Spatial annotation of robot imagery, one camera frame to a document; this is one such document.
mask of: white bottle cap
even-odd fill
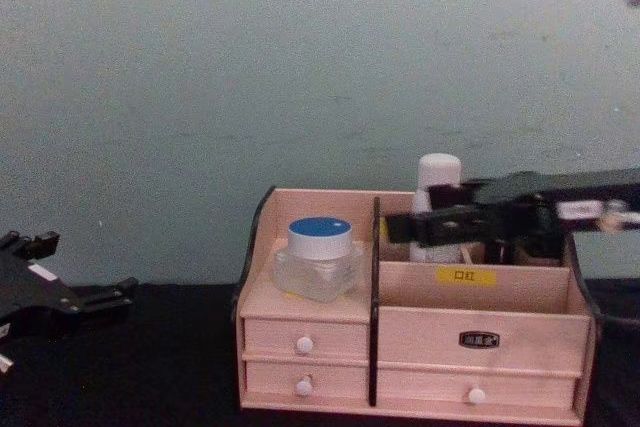
[[[432,185],[459,184],[462,172],[460,159],[449,154],[428,154],[420,158],[418,188]]]
[[[333,217],[307,217],[289,225],[291,255],[308,260],[329,260],[351,252],[351,224]]]

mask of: white knob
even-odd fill
[[[313,349],[313,340],[309,337],[300,337],[296,342],[296,350],[299,354],[308,354]]]
[[[300,382],[296,384],[296,395],[300,397],[308,397],[313,393],[313,384],[311,377],[305,375]]]
[[[477,387],[469,391],[468,397],[469,402],[476,405],[484,404],[484,402],[487,400],[487,394],[484,393],[484,390],[478,389]]]

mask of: black table surface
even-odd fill
[[[640,281],[590,280],[610,313],[640,317]],[[64,340],[2,347],[3,426],[452,426],[490,424],[271,411],[233,405],[231,285],[142,285],[129,319]],[[640,426],[640,332],[609,325],[590,426]]]

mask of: blue lid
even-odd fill
[[[333,217],[307,217],[291,222],[289,230],[294,234],[309,237],[331,237],[349,232],[351,224]]]

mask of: gray wall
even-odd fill
[[[256,203],[638,165],[622,0],[1,0],[0,219],[63,234],[73,283],[232,282]],[[637,237],[581,237],[638,275]]]

